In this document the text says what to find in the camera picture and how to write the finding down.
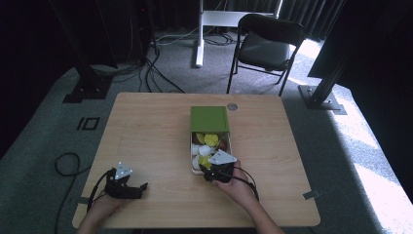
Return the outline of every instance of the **yellow food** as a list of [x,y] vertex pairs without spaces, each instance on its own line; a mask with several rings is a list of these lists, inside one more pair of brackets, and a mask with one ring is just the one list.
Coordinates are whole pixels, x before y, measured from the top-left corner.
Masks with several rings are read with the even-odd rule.
[[206,145],[208,146],[216,146],[219,142],[219,138],[217,135],[205,135],[204,140]]

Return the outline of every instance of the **wooden table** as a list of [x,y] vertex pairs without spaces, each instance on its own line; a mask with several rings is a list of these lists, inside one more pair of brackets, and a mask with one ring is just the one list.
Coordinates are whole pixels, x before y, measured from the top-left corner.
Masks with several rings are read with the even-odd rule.
[[[133,169],[128,186],[149,182],[103,224],[108,228],[253,227],[226,194],[191,171],[190,106],[237,105],[228,110],[233,155],[255,179],[260,202],[280,226],[319,224],[314,199],[286,117],[275,96],[144,94],[117,96],[82,197],[118,162]],[[104,181],[99,189],[104,188]],[[79,204],[78,227],[86,213]]]

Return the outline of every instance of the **food container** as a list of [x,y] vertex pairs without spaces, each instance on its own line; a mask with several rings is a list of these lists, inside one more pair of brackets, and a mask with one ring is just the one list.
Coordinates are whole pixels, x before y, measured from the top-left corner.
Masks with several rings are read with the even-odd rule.
[[226,106],[191,106],[190,155],[192,172],[203,175],[199,164],[221,149],[231,154]]

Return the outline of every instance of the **cable on floor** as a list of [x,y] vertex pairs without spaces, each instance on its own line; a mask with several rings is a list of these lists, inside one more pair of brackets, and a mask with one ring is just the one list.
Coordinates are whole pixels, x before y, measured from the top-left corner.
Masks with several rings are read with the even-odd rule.
[[[61,160],[61,159],[64,158],[64,157],[69,157],[69,156],[74,157],[74,158],[76,159],[76,163],[77,163],[77,164],[76,164],[76,171],[75,171],[73,174],[63,173],[63,172],[59,169],[59,167],[58,167],[58,162],[59,162],[59,160]],[[64,203],[66,202],[66,199],[67,199],[67,197],[68,197],[68,195],[69,195],[69,193],[70,193],[70,190],[71,190],[72,187],[73,187],[73,184],[74,184],[74,182],[75,182],[75,180],[76,180],[76,177],[77,177],[78,175],[80,175],[80,174],[82,174],[82,173],[90,170],[91,167],[92,167],[92,166],[86,167],[85,169],[83,169],[83,170],[81,171],[81,170],[80,170],[80,157],[79,157],[79,155],[77,155],[76,153],[72,153],[72,152],[64,153],[64,154],[61,154],[60,156],[58,156],[58,157],[56,158],[56,160],[55,160],[55,170],[56,170],[56,172],[57,172],[59,175],[61,175],[61,176],[73,177],[73,178],[72,178],[72,181],[71,181],[69,187],[67,188],[67,191],[66,191],[66,193],[64,194],[64,198],[63,198],[63,200],[61,201],[60,206],[59,206],[59,208],[58,208],[58,212],[57,212],[57,215],[56,215],[56,221],[55,221],[55,234],[57,234],[57,231],[58,231],[58,222],[59,222],[59,220],[60,220],[61,210],[63,209]]]

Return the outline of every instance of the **forearm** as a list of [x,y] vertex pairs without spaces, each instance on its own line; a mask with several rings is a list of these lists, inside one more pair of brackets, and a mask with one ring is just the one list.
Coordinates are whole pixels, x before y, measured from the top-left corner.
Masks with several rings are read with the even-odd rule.
[[77,234],[94,234],[97,233],[99,222],[85,217],[79,225]]
[[258,234],[284,234],[258,201],[254,201],[244,208],[251,217]]

